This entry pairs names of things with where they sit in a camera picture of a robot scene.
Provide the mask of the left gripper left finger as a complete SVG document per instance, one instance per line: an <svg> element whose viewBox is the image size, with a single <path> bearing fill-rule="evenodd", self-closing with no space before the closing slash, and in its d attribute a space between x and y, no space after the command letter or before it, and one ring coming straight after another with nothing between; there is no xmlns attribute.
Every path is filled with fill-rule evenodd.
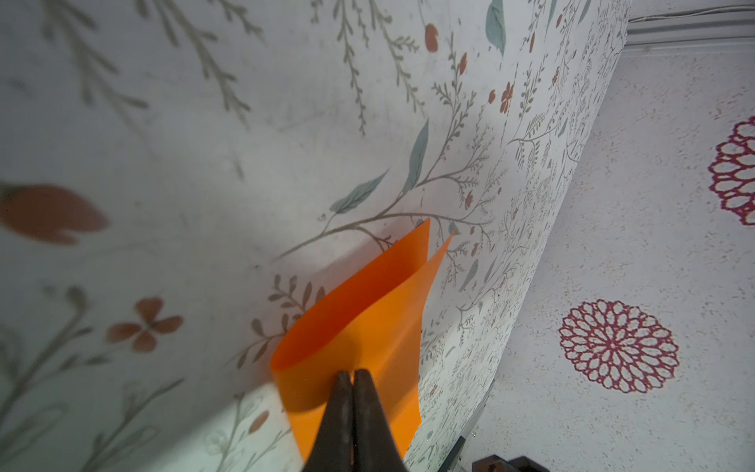
<svg viewBox="0 0 755 472"><path fill-rule="evenodd" d="M339 372L304 472L348 472L352 470L353 385L350 374Z"/></svg>

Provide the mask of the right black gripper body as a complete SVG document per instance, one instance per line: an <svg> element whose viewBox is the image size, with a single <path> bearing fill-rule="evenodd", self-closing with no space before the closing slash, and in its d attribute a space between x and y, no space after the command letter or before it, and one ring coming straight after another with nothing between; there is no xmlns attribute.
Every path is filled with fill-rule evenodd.
<svg viewBox="0 0 755 472"><path fill-rule="evenodd" d="M548 468L527 456L513 459L503 459L498 455L490 455L475 461L472 472L549 472Z"/></svg>

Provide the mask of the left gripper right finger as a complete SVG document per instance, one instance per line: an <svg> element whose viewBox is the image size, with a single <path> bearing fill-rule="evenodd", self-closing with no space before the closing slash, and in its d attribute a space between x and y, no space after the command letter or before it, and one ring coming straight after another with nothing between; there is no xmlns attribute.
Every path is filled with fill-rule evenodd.
<svg viewBox="0 0 755 472"><path fill-rule="evenodd" d="M355 372L353 400L354 470L407 472L368 370Z"/></svg>

